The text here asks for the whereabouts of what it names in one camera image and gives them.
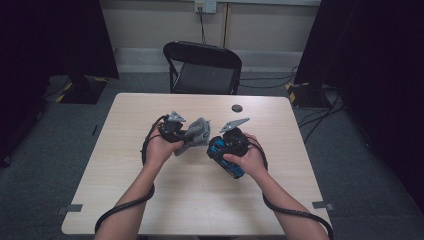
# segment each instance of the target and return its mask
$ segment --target chair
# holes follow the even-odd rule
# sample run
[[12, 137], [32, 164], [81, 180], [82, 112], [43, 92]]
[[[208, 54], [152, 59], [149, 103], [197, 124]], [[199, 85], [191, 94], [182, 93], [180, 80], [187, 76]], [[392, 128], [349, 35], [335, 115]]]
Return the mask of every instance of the chair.
[[[175, 41], [166, 44], [163, 53], [169, 63], [171, 93], [237, 94], [242, 63], [234, 52], [217, 46]], [[180, 72], [174, 61], [183, 63]]]

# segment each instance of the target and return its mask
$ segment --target gray cloth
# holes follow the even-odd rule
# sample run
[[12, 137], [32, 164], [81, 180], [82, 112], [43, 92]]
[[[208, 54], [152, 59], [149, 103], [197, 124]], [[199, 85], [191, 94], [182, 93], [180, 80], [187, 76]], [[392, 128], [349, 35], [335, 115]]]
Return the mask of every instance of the gray cloth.
[[209, 121], [206, 121], [204, 118], [197, 119], [195, 122], [190, 124], [187, 132], [185, 133], [185, 136], [194, 135], [193, 140], [184, 143], [181, 148], [175, 150], [174, 155], [181, 155], [189, 147], [208, 145], [210, 132]]

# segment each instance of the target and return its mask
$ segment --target power outlet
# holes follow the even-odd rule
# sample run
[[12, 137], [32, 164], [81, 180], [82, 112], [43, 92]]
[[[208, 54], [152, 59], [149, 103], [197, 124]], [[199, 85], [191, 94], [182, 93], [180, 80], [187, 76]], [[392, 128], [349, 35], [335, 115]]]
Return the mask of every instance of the power outlet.
[[216, 1], [194, 1], [194, 12], [199, 12], [202, 9], [202, 13], [216, 13]]

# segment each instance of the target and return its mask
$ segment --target person's left hand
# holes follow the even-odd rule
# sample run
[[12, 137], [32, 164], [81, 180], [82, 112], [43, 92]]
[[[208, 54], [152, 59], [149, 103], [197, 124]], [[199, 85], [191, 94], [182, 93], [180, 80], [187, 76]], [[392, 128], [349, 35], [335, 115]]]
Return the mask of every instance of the person's left hand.
[[156, 125], [150, 136], [150, 142], [147, 145], [146, 164], [157, 163], [163, 165], [175, 150], [184, 145], [183, 141], [170, 143], [163, 139], [158, 129], [162, 124], [163, 122]]

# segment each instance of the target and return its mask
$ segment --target person's right arm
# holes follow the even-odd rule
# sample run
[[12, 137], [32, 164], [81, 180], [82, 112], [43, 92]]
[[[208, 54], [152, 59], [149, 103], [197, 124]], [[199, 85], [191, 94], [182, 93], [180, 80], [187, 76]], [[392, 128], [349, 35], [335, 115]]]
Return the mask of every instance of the person's right arm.
[[[245, 133], [249, 141], [258, 145], [256, 137]], [[265, 169], [258, 149], [252, 147], [243, 156], [225, 154], [224, 159], [234, 162], [249, 174], [261, 188], [272, 205], [279, 208], [309, 212], [302, 204], [288, 194]], [[290, 216], [274, 211], [288, 239], [328, 239], [320, 223], [303, 217]]]

